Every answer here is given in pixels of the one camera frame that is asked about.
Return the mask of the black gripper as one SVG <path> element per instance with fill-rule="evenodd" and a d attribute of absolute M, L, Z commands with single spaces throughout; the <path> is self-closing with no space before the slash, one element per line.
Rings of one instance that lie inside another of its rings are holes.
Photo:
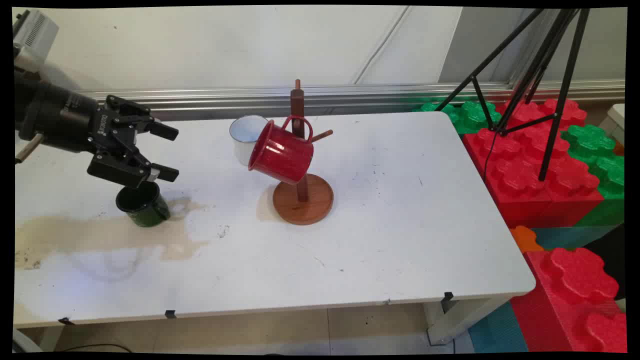
<path fill-rule="evenodd" d="M 119 145 L 110 130 L 103 130 L 102 114 L 114 112 L 116 129 L 134 129 L 169 141 L 179 130 L 152 116 L 150 108 L 119 96 L 108 95 L 104 105 L 93 98 L 41 80 L 27 71 L 14 70 L 14 129 L 23 141 L 43 135 L 43 145 L 72 153 L 89 152 L 87 173 L 128 188 L 144 182 L 174 182 L 179 170 L 150 162 L 140 151 Z"/>

